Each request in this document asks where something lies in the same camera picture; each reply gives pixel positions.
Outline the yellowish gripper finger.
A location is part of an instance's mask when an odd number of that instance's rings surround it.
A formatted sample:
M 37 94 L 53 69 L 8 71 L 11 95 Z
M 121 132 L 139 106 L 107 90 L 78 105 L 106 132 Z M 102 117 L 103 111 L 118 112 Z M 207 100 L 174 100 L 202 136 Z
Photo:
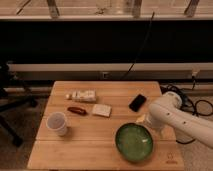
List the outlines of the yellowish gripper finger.
M 146 118 L 146 115 L 143 114 L 141 115 L 137 120 L 136 120 L 136 123 L 142 123 L 145 121 L 145 118 Z

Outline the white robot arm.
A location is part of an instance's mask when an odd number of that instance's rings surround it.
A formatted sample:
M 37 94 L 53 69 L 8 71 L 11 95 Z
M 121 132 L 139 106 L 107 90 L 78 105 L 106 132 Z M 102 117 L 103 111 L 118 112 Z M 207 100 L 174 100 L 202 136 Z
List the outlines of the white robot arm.
M 162 129 L 167 124 L 213 148 L 213 122 L 182 111 L 182 103 L 177 93 L 168 91 L 151 102 L 148 113 L 140 116 L 136 123 L 146 123 L 153 129 Z

